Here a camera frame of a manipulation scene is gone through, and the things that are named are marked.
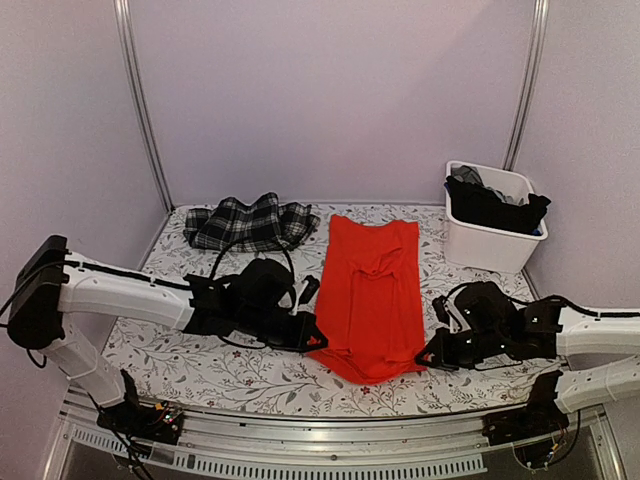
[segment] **metal track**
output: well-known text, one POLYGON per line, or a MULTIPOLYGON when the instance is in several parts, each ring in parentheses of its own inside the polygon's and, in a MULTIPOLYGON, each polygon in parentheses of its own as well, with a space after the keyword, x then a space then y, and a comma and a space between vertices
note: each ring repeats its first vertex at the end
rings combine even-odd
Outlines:
POLYGON ((529 116, 531 100, 533 99, 533 92, 535 89, 536 79, 538 77, 540 59, 542 58, 542 47, 544 45, 544 36, 547 28, 548 12, 549 0, 535 0, 527 66, 524 74, 522 91, 520 92, 520 101, 516 111, 516 119, 513 124, 511 139, 509 140, 509 147, 507 148, 507 154, 502 165, 504 170, 513 171, 516 165, 518 152, 520 151, 522 136, 529 116))
MULTIPOLYGON (((511 448, 489 446, 480 433, 483 415, 313 419, 187 409, 179 444, 153 444, 148 461, 223 478, 258 478, 261 471, 276 480, 304 480, 305 472, 307 480, 454 478, 472 473, 472 467, 483 471, 482 454, 511 448)), ((603 415, 602 407, 584 411, 583 427, 603 415)), ((70 388, 61 416, 72 440, 122 453, 111 433, 96 427, 96 411, 79 388, 70 388)))
POLYGON ((164 175, 162 163, 160 162, 160 154, 158 145, 153 134, 151 125, 151 116, 147 108, 147 101, 142 89, 142 78, 140 76, 140 67, 138 66, 138 57, 133 38, 133 27, 131 26, 131 14, 129 11, 129 0, 114 0, 116 9, 116 21, 118 24, 118 32, 120 34, 120 43, 122 44, 122 53, 124 55, 125 68, 131 87, 131 95, 133 97, 134 107, 140 125, 142 140, 151 166, 151 172, 162 200, 162 204, 167 212, 171 212, 174 208, 173 200, 169 192, 167 179, 164 175))

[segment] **metal frame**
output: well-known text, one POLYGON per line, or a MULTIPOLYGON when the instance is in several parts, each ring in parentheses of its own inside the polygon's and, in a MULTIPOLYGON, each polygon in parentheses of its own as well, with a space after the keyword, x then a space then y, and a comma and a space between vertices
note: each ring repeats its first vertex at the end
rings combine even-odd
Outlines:
MULTIPOLYGON (((65 457, 70 441, 122 454, 113 436, 96 427, 96 411, 86 393, 77 386, 69 389, 60 415, 64 426, 61 440, 56 443, 59 450, 52 458, 65 457)), ((374 471, 379 474, 385 470, 395 472, 393 478, 402 480, 405 476, 421 478, 416 477, 416 468, 438 468, 439 465, 443 468, 448 465, 450 470, 454 466, 454 470, 448 472, 454 478, 464 473, 456 470, 455 465, 469 465, 467 462, 473 463, 476 459, 475 468, 481 470, 484 468, 479 460, 481 455, 511 448, 510 444, 489 446, 480 433, 484 412, 358 420, 275 418, 198 408, 187 409, 185 415, 179 444, 154 444, 149 461, 165 468, 216 478, 245 478, 246 474, 240 475, 241 469, 253 468, 268 470, 271 478, 302 479, 306 471, 326 472, 325 478, 333 480, 372 479, 374 471), (229 471, 220 471, 227 466, 229 471)), ((605 478, 624 479, 617 450, 609 448, 615 444, 603 407, 585 409, 582 426, 585 430, 592 429, 594 441, 601 445, 598 457, 605 478)), ((546 436, 527 439, 516 445, 544 438, 546 436)), ((49 468, 44 478, 58 480, 56 472, 61 471, 62 466, 49 468)), ((446 477, 425 475, 422 478, 446 477)))
POLYGON ((529 44, 529 55, 524 74, 520 101, 516 111, 516 118, 511 131, 509 147, 502 165, 503 170, 513 171, 520 151, 522 136, 529 116, 531 100, 535 90, 538 68, 542 58, 542 47, 544 46, 544 36, 547 28, 547 17, 549 12, 549 0, 535 0, 533 14, 533 26, 531 29, 531 43, 529 44))
POLYGON ((118 33, 120 34, 120 43, 122 44, 122 54, 124 56, 129 86, 131 87, 131 96, 136 109, 147 158, 149 159, 149 166, 151 167, 153 179, 158 189, 162 205, 167 212, 171 212, 175 208, 175 205, 171 199, 167 179, 162 168, 162 162, 160 161, 160 153, 151 125, 151 116, 149 115, 147 101, 142 88, 142 77, 140 75, 140 67, 138 65, 138 57, 136 55, 133 38, 133 27, 131 25, 129 0, 114 0, 114 4, 118 33))

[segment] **red garment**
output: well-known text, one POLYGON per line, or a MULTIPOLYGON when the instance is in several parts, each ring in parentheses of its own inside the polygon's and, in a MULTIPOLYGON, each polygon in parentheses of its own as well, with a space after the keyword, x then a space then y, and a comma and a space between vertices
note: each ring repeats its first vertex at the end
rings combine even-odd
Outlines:
POLYGON ((353 383, 422 370, 424 347, 417 223, 367 227, 334 215, 316 306, 329 347, 311 353, 353 383))

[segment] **white plastic bin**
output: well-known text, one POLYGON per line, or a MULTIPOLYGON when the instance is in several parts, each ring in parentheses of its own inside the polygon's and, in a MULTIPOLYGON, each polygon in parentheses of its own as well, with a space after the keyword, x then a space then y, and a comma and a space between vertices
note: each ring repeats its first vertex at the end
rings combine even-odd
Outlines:
MULTIPOLYGON (((486 186, 515 199, 526 200, 529 193, 534 193, 529 180, 518 173, 473 163, 448 162, 447 176, 451 175, 453 168, 461 165, 477 168, 486 186)), ((522 270, 538 243, 549 236, 544 220, 538 228, 541 236, 507 232, 456 220, 451 214, 451 198, 448 194, 447 229, 444 256, 448 262, 503 273, 518 273, 522 270)))

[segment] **black and white plaid fabric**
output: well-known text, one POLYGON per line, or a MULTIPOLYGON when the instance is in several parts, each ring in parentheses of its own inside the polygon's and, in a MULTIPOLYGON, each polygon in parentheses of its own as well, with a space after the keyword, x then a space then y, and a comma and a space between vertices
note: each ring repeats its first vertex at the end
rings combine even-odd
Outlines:
POLYGON ((193 208, 187 212, 184 236, 194 248, 222 250, 231 242, 248 238, 235 245, 239 252, 280 251, 278 242, 293 250, 320 224, 320 218, 311 213, 311 205, 288 203, 279 205, 275 193, 261 196, 252 205, 237 198, 222 200, 215 210, 193 208))

